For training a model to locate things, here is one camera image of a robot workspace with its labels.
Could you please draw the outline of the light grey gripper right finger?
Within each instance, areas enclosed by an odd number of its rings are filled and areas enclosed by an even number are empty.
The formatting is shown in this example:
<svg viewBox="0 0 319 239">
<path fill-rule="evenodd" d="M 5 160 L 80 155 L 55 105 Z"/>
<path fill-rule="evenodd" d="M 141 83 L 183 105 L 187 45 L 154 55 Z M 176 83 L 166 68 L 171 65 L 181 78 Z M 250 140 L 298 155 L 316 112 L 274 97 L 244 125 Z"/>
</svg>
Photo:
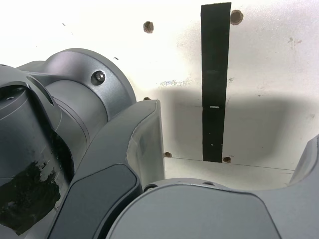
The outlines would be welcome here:
<svg viewBox="0 0 319 239">
<path fill-rule="evenodd" d="M 311 139 L 286 187 L 241 191 L 166 184 L 130 203 L 109 239 L 316 239 L 319 139 Z"/>
</svg>

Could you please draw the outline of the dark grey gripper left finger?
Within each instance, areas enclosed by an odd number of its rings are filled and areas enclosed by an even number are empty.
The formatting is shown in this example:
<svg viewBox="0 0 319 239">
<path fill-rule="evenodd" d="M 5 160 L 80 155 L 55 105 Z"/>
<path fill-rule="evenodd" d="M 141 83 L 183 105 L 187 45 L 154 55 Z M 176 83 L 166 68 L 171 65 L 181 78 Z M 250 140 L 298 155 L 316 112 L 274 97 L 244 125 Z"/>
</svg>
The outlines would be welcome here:
<svg viewBox="0 0 319 239">
<path fill-rule="evenodd" d="M 144 188 L 165 178 L 160 101 L 140 101 L 109 121 L 87 149 L 48 233 L 103 239 Z"/>
</svg>

